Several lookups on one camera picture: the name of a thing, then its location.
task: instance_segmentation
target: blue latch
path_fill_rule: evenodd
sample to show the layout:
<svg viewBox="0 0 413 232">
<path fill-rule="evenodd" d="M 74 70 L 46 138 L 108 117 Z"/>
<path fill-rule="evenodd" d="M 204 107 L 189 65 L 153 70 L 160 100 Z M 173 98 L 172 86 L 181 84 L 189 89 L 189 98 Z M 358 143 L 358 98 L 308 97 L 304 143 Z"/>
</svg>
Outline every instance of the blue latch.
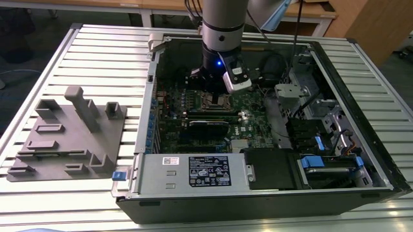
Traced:
<svg viewBox="0 0 413 232">
<path fill-rule="evenodd" d="M 127 180 L 127 172 L 113 172 L 112 181 L 125 181 Z"/>
<path fill-rule="evenodd" d="M 324 150 L 324 147 L 323 147 L 323 144 L 322 144 L 322 141 L 320 141 L 320 137 L 319 137 L 319 136 L 315 136 L 315 141 L 316 141 L 319 150 L 323 151 L 323 150 Z"/>
<path fill-rule="evenodd" d="M 355 163 L 356 163 L 358 167 L 363 166 L 363 161 L 362 161 L 362 158 L 359 156 L 355 157 Z"/>
<path fill-rule="evenodd" d="M 306 156 L 300 159 L 303 168 L 322 168 L 323 162 L 320 156 Z"/>
<path fill-rule="evenodd" d="M 152 146 L 152 141 L 147 139 L 147 147 Z"/>
</svg>

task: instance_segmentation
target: cable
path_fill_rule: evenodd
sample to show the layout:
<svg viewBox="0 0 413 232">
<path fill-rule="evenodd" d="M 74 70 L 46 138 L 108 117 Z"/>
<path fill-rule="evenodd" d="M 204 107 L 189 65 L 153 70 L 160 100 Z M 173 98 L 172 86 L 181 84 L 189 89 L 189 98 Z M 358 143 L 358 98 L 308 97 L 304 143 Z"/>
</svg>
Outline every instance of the cable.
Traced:
<svg viewBox="0 0 413 232">
<path fill-rule="evenodd" d="M 246 13 L 247 13 L 247 16 L 250 17 L 252 23 L 254 23 L 254 26 L 256 28 L 256 30 L 259 31 L 259 34 L 263 36 L 264 40 L 268 42 L 268 44 L 271 45 L 271 41 L 268 39 L 268 37 L 264 35 L 263 31 L 260 30 L 259 26 L 258 26 L 258 23 L 255 22 L 252 16 L 251 16 L 251 13 L 248 10 L 246 10 Z"/>
<path fill-rule="evenodd" d="M 259 71 L 260 71 L 260 75 L 262 77 L 264 77 L 263 75 L 272 75 L 275 77 L 282 77 L 283 76 L 283 73 L 284 73 L 284 70 L 286 68 L 288 67 L 288 62 L 286 61 L 286 58 L 283 57 L 282 54 L 279 54 L 276 51 L 271 50 L 271 49 L 264 49 L 264 51 L 268 51 L 271 52 L 266 57 L 262 58 L 262 60 L 259 61 Z M 264 70 L 267 69 L 267 62 L 271 58 L 275 58 L 275 59 L 280 59 L 284 63 L 284 67 L 282 67 L 282 65 L 271 65 L 271 69 L 272 69 L 272 72 L 271 71 L 266 71 Z"/>
<path fill-rule="evenodd" d="M 300 110 L 304 109 L 304 107 L 307 107 L 307 105 L 314 101 L 315 97 L 320 94 L 320 89 L 318 89 L 316 93 L 312 94 L 312 96 L 307 99 L 307 101 L 302 104 L 302 106 L 296 109 L 296 111 L 292 114 L 292 117 L 296 116 L 296 114 L 299 113 Z"/>
<path fill-rule="evenodd" d="M 196 13 L 197 17 L 200 17 L 200 14 L 197 13 L 197 10 L 196 10 L 196 5 L 195 5 L 195 1 L 193 0 L 192 0 L 192 5 L 193 5 L 195 13 Z"/>
<path fill-rule="evenodd" d="M 9 71 L 5 71 L 5 72 L 1 72 L 0 75 L 6 74 L 6 73 L 10 73 L 10 72 L 34 72 L 34 73 L 41 74 L 41 72 L 37 71 L 37 70 L 30 70 L 30 69 L 16 69 L 16 70 L 9 70 Z"/>
<path fill-rule="evenodd" d="M 348 138 L 348 140 L 350 140 L 350 142 L 351 142 L 351 146 L 344 150 L 344 152 L 343 152 L 343 155 L 344 156 L 347 156 L 348 154 L 350 154 L 350 151 L 355 148 L 355 146 L 356 146 L 356 143 L 355 143 L 355 141 L 351 139 L 351 137 L 350 136 L 347 136 L 347 138 Z"/>
<path fill-rule="evenodd" d="M 334 157 L 334 153 L 335 153 L 335 147 L 340 138 L 340 135 L 347 131 L 347 129 L 342 129 L 340 132 L 338 133 L 336 139 L 334 141 L 334 145 L 331 147 L 331 152 L 330 152 L 330 156 Z"/>
<path fill-rule="evenodd" d="M 197 1 L 197 6 L 199 6 L 199 11 L 200 11 L 200 13 L 203 14 L 203 12 L 201 12 L 201 7 L 200 7 L 200 2 L 199 2 L 199 0 L 196 0 Z"/>
<path fill-rule="evenodd" d="M 259 89 L 259 92 L 264 95 L 264 92 L 263 90 L 260 89 L 259 85 L 256 85 L 258 89 Z"/>
<path fill-rule="evenodd" d="M 189 17 L 191 17 L 192 19 L 195 19 L 195 15 L 193 15 L 193 13 L 192 13 L 192 11 L 191 11 L 191 7 L 189 7 L 189 4 L 188 4 L 188 0 L 184 0 L 184 5 L 185 5 L 185 8 L 187 8 L 187 13 L 189 14 Z"/>
<path fill-rule="evenodd" d="M 271 124 L 268 124 L 268 127 L 271 128 L 271 131 L 272 131 L 276 135 L 279 135 L 279 136 L 283 137 L 283 138 L 292 139 L 292 137 L 288 137 L 288 136 L 286 136 L 286 135 L 283 135 L 283 134 L 279 134 L 279 133 L 272 129 Z"/>
<path fill-rule="evenodd" d="M 276 135 L 279 135 L 280 137 L 283 137 L 283 138 L 292 139 L 291 137 L 288 137 L 288 136 L 286 136 L 286 135 L 279 134 L 276 131 L 274 131 L 274 133 L 275 133 Z"/>
<path fill-rule="evenodd" d="M 298 37 L 298 28 L 299 28 L 299 21 L 300 21 L 300 13 L 302 13 L 302 5 L 303 5 L 303 0 L 299 1 L 299 9 L 298 9 L 298 18 L 296 18 L 296 25 L 295 25 L 295 33 L 294 33 L 294 42 L 292 42 L 292 52 L 291 52 L 291 60 L 290 60 L 290 65 L 286 69 L 286 72 L 283 73 L 282 80 L 288 76 L 290 70 L 292 68 L 292 59 L 295 55 L 295 45 L 296 45 L 296 37 Z"/>
</svg>

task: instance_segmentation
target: metal bracket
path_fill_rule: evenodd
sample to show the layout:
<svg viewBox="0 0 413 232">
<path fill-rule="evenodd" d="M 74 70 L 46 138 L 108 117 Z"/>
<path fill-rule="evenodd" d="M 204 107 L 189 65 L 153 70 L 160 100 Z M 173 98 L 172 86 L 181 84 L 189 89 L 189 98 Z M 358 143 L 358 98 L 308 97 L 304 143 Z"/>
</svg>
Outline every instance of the metal bracket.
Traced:
<svg viewBox="0 0 413 232">
<path fill-rule="evenodd" d="M 248 182 L 254 182 L 255 181 L 255 174 L 254 174 L 254 166 L 252 165 L 247 165 L 246 167 L 246 178 Z"/>
</svg>

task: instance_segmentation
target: warning label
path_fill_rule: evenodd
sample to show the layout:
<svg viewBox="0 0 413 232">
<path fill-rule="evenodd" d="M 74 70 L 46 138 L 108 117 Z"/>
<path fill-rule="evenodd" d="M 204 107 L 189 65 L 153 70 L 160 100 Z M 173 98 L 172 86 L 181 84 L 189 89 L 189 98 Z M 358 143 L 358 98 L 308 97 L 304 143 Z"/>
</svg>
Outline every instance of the warning label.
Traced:
<svg viewBox="0 0 413 232">
<path fill-rule="evenodd" d="M 227 156 L 189 157 L 188 184 L 192 187 L 231 186 Z"/>
</svg>

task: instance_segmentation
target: floor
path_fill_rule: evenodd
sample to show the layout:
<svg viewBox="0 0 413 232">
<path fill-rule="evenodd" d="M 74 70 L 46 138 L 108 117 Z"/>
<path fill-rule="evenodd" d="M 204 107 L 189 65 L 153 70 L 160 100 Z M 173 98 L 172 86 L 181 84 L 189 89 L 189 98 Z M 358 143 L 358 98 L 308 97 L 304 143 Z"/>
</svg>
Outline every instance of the floor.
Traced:
<svg viewBox="0 0 413 232">
<path fill-rule="evenodd" d="M 116 26 L 139 26 L 141 24 L 139 15 L 131 14 L 58 11 L 57 15 L 57 19 L 52 19 L 46 10 L 32 10 L 36 31 L 25 38 L 34 52 L 34 57 L 21 64 L 8 64 L 0 58 L 0 72 L 14 69 L 41 71 L 73 22 Z M 183 16 L 173 16 L 172 18 L 169 16 L 168 18 L 155 16 L 153 20 L 156 27 L 193 29 L 188 18 Z M 393 54 L 379 69 L 407 105 L 413 107 L 413 81 L 410 80 L 413 64 L 401 60 L 397 54 Z M 6 85 L 0 90 L 0 136 L 30 91 L 37 76 L 38 74 L 33 72 L 12 72 L 0 76 Z"/>
</svg>

